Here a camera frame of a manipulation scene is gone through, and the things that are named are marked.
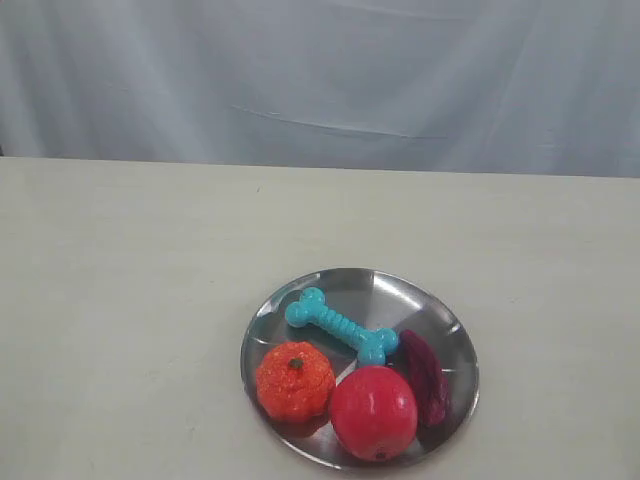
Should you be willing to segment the teal toy bone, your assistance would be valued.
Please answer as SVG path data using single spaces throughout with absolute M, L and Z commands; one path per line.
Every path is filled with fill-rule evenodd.
M 299 299 L 286 307 L 285 320 L 293 328 L 311 324 L 324 330 L 353 349 L 360 366 L 384 366 L 400 345 L 393 329 L 368 330 L 330 308 L 317 287 L 305 288 Z

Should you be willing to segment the round stainless steel plate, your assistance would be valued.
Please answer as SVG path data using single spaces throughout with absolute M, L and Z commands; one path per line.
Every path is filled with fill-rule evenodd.
M 285 309 L 307 287 L 321 289 L 329 307 L 367 329 L 410 329 L 421 336 L 433 349 L 447 380 L 447 414 L 438 426 L 419 427 L 405 453 L 381 463 L 350 455 L 339 444 L 327 416 L 305 424 L 282 424 L 256 405 L 255 410 L 273 434 L 316 464 L 364 474 L 406 468 L 450 445 L 475 413 L 479 399 L 480 376 L 473 343 L 458 318 L 437 297 L 405 279 L 377 270 L 333 268 L 309 273 L 281 286 L 263 302 L 247 327 L 240 354 L 241 377 L 249 399 L 257 399 L 255 371 L 263 357 L 287 341 L 313 344 L 328 358 L 338 381 L 356 368 L 355 351 L 338 339 L 316 327 L 288 326 Z

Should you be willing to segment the orange toy pumpkin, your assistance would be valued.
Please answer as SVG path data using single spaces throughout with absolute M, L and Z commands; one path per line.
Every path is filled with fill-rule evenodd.
M 328 358 L 309 342 L 271 349 L 255 372 L 257 398 L 278 422 L 304 423 L 321 416 L 336 386 Z

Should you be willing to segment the dark purple toy pepper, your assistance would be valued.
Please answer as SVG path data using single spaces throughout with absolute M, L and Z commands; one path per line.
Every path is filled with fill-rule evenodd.
M 442 424 L 450 404 L 448 381 L 429 344 L 417 333 L 405 329 L 399 334 L 407 361 L 408 382 L 418 408 L 418 420 L 425 427 Z

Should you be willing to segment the red toy apple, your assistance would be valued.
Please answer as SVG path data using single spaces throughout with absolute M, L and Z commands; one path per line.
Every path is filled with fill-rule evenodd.
M 364 461 L 397 457 L 417 431 L 413 391 L 389 367 L 361 367 L 346 376 L 332 394 L 329 415 L 339 443 Z

